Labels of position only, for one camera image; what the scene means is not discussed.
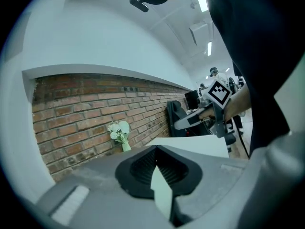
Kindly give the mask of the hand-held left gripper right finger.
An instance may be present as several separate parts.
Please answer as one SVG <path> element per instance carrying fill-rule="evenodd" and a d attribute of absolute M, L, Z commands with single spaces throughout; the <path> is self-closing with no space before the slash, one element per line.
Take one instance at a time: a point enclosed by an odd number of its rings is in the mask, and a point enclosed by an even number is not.
<path fill-rule="evenodd" d="M 247 160 L 156 148 L 156 164 L 173 191 L 170 222 L 176 229 L 238 229 Z"/>

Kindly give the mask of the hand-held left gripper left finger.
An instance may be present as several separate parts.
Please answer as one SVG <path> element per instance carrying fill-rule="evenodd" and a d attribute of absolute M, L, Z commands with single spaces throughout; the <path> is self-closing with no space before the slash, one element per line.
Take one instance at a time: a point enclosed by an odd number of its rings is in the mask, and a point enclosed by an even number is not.
<path fill-rule="evenodd" d="M 72 218 L 70 229 L 172 229 L 153 200 L 127 194 L 115 178 L 116 167 L 143 151 L 138 148 L 95 158 L 51 187 L 37 202 L 48 216 Z"/>

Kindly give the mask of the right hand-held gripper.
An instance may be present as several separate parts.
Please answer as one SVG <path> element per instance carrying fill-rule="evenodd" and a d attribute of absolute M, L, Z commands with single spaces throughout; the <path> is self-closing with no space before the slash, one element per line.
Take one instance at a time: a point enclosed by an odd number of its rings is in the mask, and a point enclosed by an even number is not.
<path fill-rule="evenodd" d="M 199 125 L 202 122 L 199 115 L 204 112 L 205 109 L 213 108 L 215 119 L 214 125 L 211 127 L 211 132 L 218 138 L 226 136 L 228 130 L 224 119 L 224 109 L 230 100 L 231 95 L 232 91 L 229 88 L 220 81 L 214 80 L 207 89 L 202 90 L 202 96 L 197 100 L 198 109 L 176 121 L 174 123 L 174 128 L 182 130 Z"/>

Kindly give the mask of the light green cloth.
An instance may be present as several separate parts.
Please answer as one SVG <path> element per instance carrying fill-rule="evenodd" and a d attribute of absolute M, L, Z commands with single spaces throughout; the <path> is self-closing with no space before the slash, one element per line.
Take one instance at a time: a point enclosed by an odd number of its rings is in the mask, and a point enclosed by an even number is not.
<path fill-rule="evenodd" d="M 167 220 L 170 220 L 173 191 L 166 182 L 158 166 L 155 167 L 152 173 L 150 189 L 154 192 L 156 207 Z"/>

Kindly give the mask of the person's right forearm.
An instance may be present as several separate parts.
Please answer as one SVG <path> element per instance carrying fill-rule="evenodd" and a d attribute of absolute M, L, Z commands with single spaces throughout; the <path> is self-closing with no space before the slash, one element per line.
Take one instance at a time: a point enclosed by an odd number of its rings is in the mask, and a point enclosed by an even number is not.
<path fill-rule="evenodd" d="M 234 116 L 239 115 L 250 108 L 250 92 L 247 84 L 244 84 L 244 86 L 230 98 L 225 106 L 224 119 L 227 122 Z"/>

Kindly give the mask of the person's right hand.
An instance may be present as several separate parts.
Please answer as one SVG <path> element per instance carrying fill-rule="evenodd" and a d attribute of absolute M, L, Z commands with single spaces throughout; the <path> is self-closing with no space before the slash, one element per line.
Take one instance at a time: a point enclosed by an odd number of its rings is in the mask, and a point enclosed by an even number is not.
<path fill-rule="evenodd" d="M 199 114 L 200 120 L 215 119 L 215 113 L 213 108 L 205 109 Z"/>

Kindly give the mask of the black office chair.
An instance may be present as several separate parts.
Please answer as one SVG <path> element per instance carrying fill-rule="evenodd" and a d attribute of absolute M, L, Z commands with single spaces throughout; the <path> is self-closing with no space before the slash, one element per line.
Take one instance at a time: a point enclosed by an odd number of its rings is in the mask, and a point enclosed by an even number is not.
<path fill-rule="evenodd" d="M 214 119 L 203 120 L 199 125 L 190 128 L 177 130 L 174 128 L 174 123 L 188 114 L 182 109 L 181 103 L 178 101 L 168 101 L 167 102 L 167 112 L 169 120 L 169 129 L 171 137 L 192 137 L 192 136 L 203 136 L 212 135 L 211 127 L 214 125 Z M 236 138 L 233 135 L 234 131 L 227 133 L 223 138 L 227 146 L 232 145 L 236 142 Z"/>

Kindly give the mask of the black monitor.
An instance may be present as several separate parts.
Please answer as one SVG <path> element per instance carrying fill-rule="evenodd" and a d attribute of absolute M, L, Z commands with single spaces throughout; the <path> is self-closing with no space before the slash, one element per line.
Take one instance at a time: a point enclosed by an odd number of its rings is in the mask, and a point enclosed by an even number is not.
<path fill-rule="evenodd" d="M 197 99 L 199 98 L 199 94 L 197 90 L 193 90 L 184 94 L 187 106 L 189 110 L 194 110 L 198 108 Z"/>

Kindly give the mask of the white flower bouquet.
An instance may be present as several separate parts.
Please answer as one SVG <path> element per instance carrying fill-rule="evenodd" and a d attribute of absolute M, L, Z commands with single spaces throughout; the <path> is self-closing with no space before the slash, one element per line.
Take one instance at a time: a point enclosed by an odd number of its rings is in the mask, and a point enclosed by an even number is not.
<path fill-rule="evenodd" d="M 122 144 L 127 143 L 130 126 L 126 121 L 112 122 L 107 126 L 110 138 Z"/>

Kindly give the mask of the ceiling air vent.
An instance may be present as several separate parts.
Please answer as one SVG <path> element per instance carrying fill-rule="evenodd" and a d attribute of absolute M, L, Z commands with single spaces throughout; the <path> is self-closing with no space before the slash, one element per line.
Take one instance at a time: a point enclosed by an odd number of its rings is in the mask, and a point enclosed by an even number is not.
<path fill-rule="evenodd" d="M 200 22 L 189 27 L 194 43 L 197 46 L 204 47 L 213 40 L 214 24 L 213 22 Z"/>

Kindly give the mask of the person's black t-shirt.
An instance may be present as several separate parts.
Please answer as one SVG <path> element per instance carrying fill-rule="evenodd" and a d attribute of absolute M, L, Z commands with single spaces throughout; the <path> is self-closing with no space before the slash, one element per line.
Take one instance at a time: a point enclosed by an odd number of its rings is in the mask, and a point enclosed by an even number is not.
<path fill-rule="evenodd" d="M 289 132 L 274 95 L 305 53 L 305 0 L 207 0 L 212 20 L 250 92 L 250 149 Z"/>

